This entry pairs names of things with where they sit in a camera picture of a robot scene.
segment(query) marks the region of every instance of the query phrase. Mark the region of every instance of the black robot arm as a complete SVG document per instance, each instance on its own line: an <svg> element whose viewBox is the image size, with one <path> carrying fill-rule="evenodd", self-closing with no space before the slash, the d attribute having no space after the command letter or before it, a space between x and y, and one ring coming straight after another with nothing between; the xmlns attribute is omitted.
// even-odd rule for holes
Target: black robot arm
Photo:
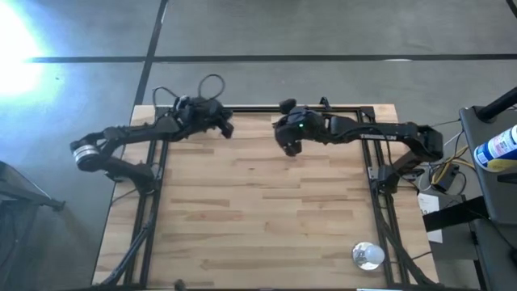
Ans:
<svg viewBox="0 0 517 291"><path fill-rule="evenodd" d="M111 179L127 177L140 193L155 189L155 174L149 165L137 165L112 157L120 146L143 141L181 141L190 135L218 127L231 138L233 126L228 122L232 112L216 99L181 98L152 124L108 127L70 143L78 168L82 171L105 170Z"/></svg>
<svg viewBox="0 0 517 291"><path fill-rule="evenodd" d="M442 134L429 126L408 122L360 124L351 118L315 112L296 107L296 101L280 104L285 115L274 124L275 139L288 156L301 152L301 141L310 140L323 144L342 144L355 140L399 141L410 151L393 164L379 168L375 176L376 187L395 193L401 176L409 174L422 162L435 162L443 157Z"/></svg>

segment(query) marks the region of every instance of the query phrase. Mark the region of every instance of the gray floor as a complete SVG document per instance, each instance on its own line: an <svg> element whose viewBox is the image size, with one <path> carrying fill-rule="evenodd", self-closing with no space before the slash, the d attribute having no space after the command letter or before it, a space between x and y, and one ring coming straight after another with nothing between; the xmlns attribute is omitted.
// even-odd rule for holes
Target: gray floor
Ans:
<svg viewBox="0 0 517 291"><path fill-rule="evenodd" d="M26 36L11 37L7 50L0 48L9 64L0 68L0 160L67 201L61 213L41 209L9 289L90 283L113 183L102 173L77 170L68 144L85 133L128 123L144 65L16 65L6 53L16 55L30 44L33 49L17 57L144 57L159 3L0 2L0 12L9 16L4 19L14 21L8 27ZM504 0L171 0L156 54L517 53L516 28ZM286 98L314 103L326 96L332 103L395 103L400 120L434 124L454 120L459 108L488 103L514 87L517 61L160 63L150 71L144 104L156 86L195 94L198 81L209 73L225 78L224 103ZM170 102L166 95L159 98ZM448 139L460 126L440 130ZM473 183L466 193L476 196L479 189ZM432 246L440 280L476 286L466 260L472 250L466 227L448 230L445 238L446 244ZM465 247L454 249L452 241ZM444 260L452 255L462 260Z"/></svg>

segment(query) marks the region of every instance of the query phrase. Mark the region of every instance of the wooden tabletop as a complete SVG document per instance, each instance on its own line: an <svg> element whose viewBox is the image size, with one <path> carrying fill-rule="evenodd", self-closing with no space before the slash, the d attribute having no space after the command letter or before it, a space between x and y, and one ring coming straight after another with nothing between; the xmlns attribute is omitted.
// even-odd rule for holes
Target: wooden tabletop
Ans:
<svg viewBox="0 0 517 291"><path fill-rule="evenodd" d="M371 106L378 122L397 121L392 104ZM136 106L131 123L152 123L153 116L152 106ZM190 288L385 287L382 268L365 272L351 259L356 243L378 243L360 142L304 141L302 154L289 158L271 129L279 117L235 113L231 140L214 130L169 145L149 287L177 279ZM406 151L390 145L393 160ZM145 161L148 146L128 145L124 159ZM114 197L133 188L119 183ZM394 200L408 253L429 251L414 190L399 188ZM111 207L94 283L127 251L137 202L135 193ZM432 255L415 263L438 281Z"/></svg>

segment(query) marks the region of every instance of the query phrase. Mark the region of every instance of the blue and white can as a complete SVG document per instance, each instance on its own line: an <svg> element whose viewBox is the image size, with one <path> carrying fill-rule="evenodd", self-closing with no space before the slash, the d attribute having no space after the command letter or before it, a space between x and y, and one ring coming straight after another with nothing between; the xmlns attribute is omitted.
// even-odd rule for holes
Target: blue and white can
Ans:
<svg viewBox="0 0 517 291"><path fill-rule="evenodd" d="M517 167L517 125L478 146L474 150L474 160L491 172Z"/></svg>

